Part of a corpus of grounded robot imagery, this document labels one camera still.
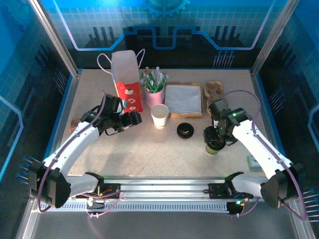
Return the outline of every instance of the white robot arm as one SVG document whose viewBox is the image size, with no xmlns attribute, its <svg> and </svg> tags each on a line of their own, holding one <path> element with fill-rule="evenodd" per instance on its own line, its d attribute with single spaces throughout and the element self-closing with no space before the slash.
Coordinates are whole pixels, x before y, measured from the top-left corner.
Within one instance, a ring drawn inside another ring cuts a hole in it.
<svg viewBox="0 0 319 239">
<path fill-rule="evenodd" d="M 220 100 L 211 104 L 209 110 L 212 124 L 217 121 L 218 125 L 205 129 L 205 143 L 210 148 L 221 148 L 239 140 L 266 174 L 266 177 L 256 177 L 238 172 L 226 177 L 225 181 L 232 193 L 242 192 L 261 197 L 272 208 L 279 208 L 298 197 L 298 189 L 290 173 L 300 182 L 305 174 L 301 164 L 294 165 L 281 155 L 242 108 L 232 111 Z"/>
<path fill-rule="evenodd" d="M 103 177 L 92 172 L 68 176 L 72 165 L 103 132 L 108 135 L 107 129 L 122 132 L 142 122 L 137 112 L 124 114 L 125 102 L 120 98 L 105 95 L 104 102 L 82 116 L 75 131 L 52 155 L 42 163 L 34 161 L 30 164 L 30 196 L 40 197 L 41 201 L 59 208 L 72 196 L 92 192 L 100 194 Z"/>
</svg>

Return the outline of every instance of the glass panel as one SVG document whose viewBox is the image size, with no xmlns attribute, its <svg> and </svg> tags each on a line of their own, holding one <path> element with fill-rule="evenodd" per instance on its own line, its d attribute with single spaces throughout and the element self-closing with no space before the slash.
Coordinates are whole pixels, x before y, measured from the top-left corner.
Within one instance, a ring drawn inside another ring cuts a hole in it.
<svg viewBox="0 0 319 239">
<path fill-rule="evenodd" d="M 286 156 L 306 167 L 305 190 L 315 186 L 316 193 L 319 182 L 318 11 L 317 1 L 299 2 L 259 73 Z"/>
<path fill-rule="evenodd" d="M 69 72 L 27 1 L 0 1 L 0 28 L 0 225 L 15 238 L 28 200 L 15 176 L 27 178 L 23 156 L 43 159 Z"/>
<path fill-rule="evenodd" d="M 142 48 L 148 66 L 250 68 L 286 0 L 42 2 L 78 68 L 98 68 L 100 51 Z"/>
</svg>

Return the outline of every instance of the cup lid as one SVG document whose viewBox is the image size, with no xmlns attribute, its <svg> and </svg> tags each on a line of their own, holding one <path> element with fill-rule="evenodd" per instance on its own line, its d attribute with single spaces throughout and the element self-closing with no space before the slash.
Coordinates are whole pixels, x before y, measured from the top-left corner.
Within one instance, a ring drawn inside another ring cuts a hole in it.
<svg viewBox="0 0 319 239">
<path fill-rule="evenodd" d="M 177 135 L 183 139 L 188 139 L 194 134 L 194 128 L 189 123 L 181 123 L 177 127 Z"/>
</svg>

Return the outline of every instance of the paper cup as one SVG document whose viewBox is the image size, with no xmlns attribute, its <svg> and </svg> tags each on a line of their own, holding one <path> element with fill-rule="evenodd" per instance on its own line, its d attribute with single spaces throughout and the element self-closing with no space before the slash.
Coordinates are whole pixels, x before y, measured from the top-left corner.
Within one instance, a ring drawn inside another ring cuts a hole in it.
<svg viewBox="0 0 319 239">
<path fill-rule="evenodd" d="M 168 117 L 168 108 L 166 105 L 158 104 L 152 107 L 151 115 L 156 128 L 163 128 Z"/>
</svg>

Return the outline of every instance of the pink cup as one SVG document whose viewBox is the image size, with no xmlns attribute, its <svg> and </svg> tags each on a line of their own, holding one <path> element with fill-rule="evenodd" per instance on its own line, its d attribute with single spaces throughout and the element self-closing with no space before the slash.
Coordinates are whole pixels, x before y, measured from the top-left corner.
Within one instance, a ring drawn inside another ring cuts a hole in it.
<svg viewBox="0 0 319 239">
<path fill-rule="evenodd" d="M 145 90 L 146 104 L 148 105 L 150 109 L 155 105 L 163 104 L 164 95 L 165 95 L 164 87 L 157 93 L 150 93 L 147 90 Z"/>
</svg>

